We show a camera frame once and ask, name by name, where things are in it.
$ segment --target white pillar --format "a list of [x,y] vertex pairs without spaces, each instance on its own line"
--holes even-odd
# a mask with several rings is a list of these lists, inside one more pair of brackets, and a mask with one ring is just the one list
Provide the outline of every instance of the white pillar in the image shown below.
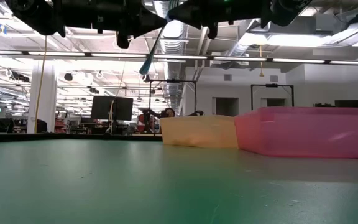
[[[29,108],[29,120],[27,122],[27,133],[34,133],[35,109],[40,87],[42,72],[42,61],[34,60],[31,79],[31,96]],[[48,124],[48,132],[55,130],[55,111],[58,70],[55,68],[54,61],[45,61],[44,77],[42,79],[42,88],[38,106],[38,119]]]

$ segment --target ceiling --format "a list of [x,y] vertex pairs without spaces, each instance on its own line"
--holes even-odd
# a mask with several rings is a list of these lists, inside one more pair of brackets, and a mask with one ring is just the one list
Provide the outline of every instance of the ceiling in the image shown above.
[[[318,14],[332,15],[333,13],[343,13],[351,10],[358,9],[358,0],[314,0],[311,3],[310,9],[318,10]],[[44,37],[33,31],[25,23],[21,22],[15,17],[12,17],[12,13],[6,6],[4,1],[0,0],[0,24],[4,24],[7,28],[7,34],[2,35],[0,38],[0,50],[26,50],[26,51],[43,51],[44,50]],[[158,36],[159,30],[149,32],[136,39],[132,39],[130,47],[128,49],[120,49],[116,44],[115,32],[104,31],[104,34],[97,34],[96,30],[91,29],[79,29],[73,27],[67,27],[67,37],[61,38],[58,34],[48,37],[47,50],[59,51],[59,52],[120,52],[120,53],[149,53],[153,47],[155,40]],[[225,52],[233,47],[233,45],[241,38],[241,21],[236,21],[234,25],[229,25],[227,22],[219,24],[218,36],[211,41],[207,40],[207,37],[203,35],[202,30],[195,29],[194,27],[185,26],[185,36],[176,39],[176,41],[185,43],[185,54],[206,54],[210,55],[214,52]],[[262,55],[264,57],[290,57],[290,58],[315,58],[323,57],[324,51],[330,51],[333,57],[341,56],[343,59],[356,59],[358,57],[358,49],[345,49],[346,52],[351,54],[344,54],[344,48],[325,48],[319,49],[319,55],[315,55],[314,48],[311,47],[286,47],[286,46],[272,46],[263,45]],[[162,49],[157,49],[159,54],[163,54]],[[253,57],[260,56],[260,49],[249,47],[246,54]],[[144,107],[148,103],[147,96],[149,95],[148,83],[144,83],[139,78],[138,71],[140,70],[143,62],[136,61],[95,61],[95,60],[55,60],[60,68],[59,85],[85,85],[88,79],[75,79],[68,82],[64,79],[66,73],[79,73],[91,78],[91,81],[95,85],[101,86],[116,86],[121,83],[122,86],[129,86],[127,91],[125,90],[109,90],[103,89],[104,95],[126,95],[139,98],[138,105],[135,106],[134,112],[139,112],[137,107]],[[176,62],[181,67],[194,67],[194,62]],[[156,61],[152,63],[149,70],[149,75],[154,79],[165,79],[165,67],[166,62]],[[280,63],[268,63],[264,65],[265,68],[279,68],[285,72],[291,68],[292,65],[280,64]],[[7,74],[7,69],[15,72],[19,72],[31,79],[32,76],[33,60],[29,58],[0,58],[0,84],[8,83],[22,83],[20,81],[10,79]],[[248,68],[258,68],[260,63],[250,63]],[[176,88],[173,92],[172,88],[167,86],[166,83],[153,84],[157,90],[153,97],[152,109],[160,111],[164,108],[171,106],[172,96],[180,97],[181,88]],[[9,98],[12,95],[8,93],[16,93],[18,99],[25,108],[21,111],[26,111],[26,106],[29,102],[26,98],[29,98],[31,94],[30,87],[0,87],[0,104],[15,105]],[[70,110],[73,113],[89,114],[91,103],[88,106],[83,106],[80,103],[81,98],[87,98],[91,100],[94,93],[90,93],[87,88],[59,88],[58,89],[58,102],[57,106],[61,109]],[[70,102],[71,106],[65,106],[67,102]],[[78,103],[79,109],[76,109],[75,104]]]

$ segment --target white wall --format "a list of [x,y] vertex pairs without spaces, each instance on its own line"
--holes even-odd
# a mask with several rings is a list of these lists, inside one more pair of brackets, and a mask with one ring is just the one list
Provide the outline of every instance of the white wall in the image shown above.
[[296,106],[358,100],[358,66],[300,65],[286,74],[295,86]]
[[[194,68],[186,68],[186,79],[193,77]],[[260,77],[260,69],[249,71],[248,69],[205,68],[197,83],[197,110],[202,110],[211,115],[213,110],[213,98],[238,98],[239,114],[251,111],[251,84],[266,84],[270,82],[270,75],[278,75],[278,84],[284,85],[285,74],[279,69],[264,69],[264,77]],[[223,81],[224,74],[231,74],[232,81]],[[194,111],[194,93],[185,88],[183,94],[183,113],[190,114]],[[291,105],[291,96],[282,88],[254,87],[254,109],[261,106],[264,98],[283,98]]]

